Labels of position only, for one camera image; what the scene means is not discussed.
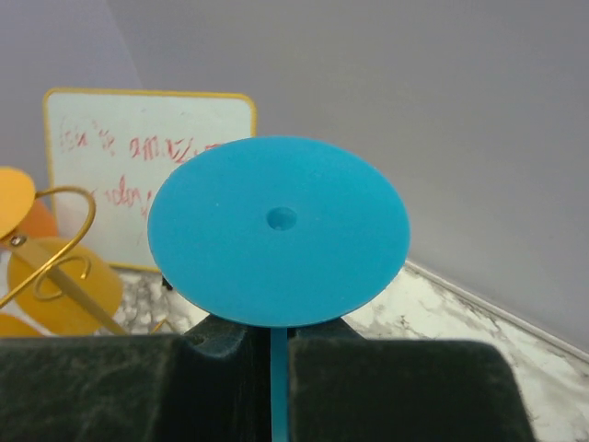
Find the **orange plastic wine glass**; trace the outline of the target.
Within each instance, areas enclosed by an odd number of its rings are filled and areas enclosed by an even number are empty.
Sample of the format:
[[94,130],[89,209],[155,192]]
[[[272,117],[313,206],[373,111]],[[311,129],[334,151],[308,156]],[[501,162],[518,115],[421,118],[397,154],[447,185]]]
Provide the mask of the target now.
[[18,230],[30,238],[59,236],[56,220],[41,198],[34,201]]

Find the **blue plastic wine glass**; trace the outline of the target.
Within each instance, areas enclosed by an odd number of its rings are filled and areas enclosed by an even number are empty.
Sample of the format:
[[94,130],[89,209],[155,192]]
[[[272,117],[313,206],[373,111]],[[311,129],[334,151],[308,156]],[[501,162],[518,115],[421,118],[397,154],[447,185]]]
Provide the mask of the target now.
[[149,249],[165,279],[216,317],[271,335],[271,437],[288,437],[287,332],[371,301],[410,248],[400,196],[325,142],[253,137],[175,169],[152,202]]

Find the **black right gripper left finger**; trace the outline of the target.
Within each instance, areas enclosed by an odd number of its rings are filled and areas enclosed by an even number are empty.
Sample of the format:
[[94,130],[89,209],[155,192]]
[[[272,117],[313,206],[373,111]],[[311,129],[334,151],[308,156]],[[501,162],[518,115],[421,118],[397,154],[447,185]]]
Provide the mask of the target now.
[[1,342],[5,441],[266,441],[267,330]]

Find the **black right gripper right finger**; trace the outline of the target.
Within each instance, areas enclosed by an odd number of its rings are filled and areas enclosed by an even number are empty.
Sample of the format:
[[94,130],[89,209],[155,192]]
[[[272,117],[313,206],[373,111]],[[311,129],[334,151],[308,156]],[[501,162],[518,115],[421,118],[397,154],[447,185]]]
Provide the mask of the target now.
[[533,441],[514,373],[491,344],[368,339],[342,320],[291,332],[293,441]]

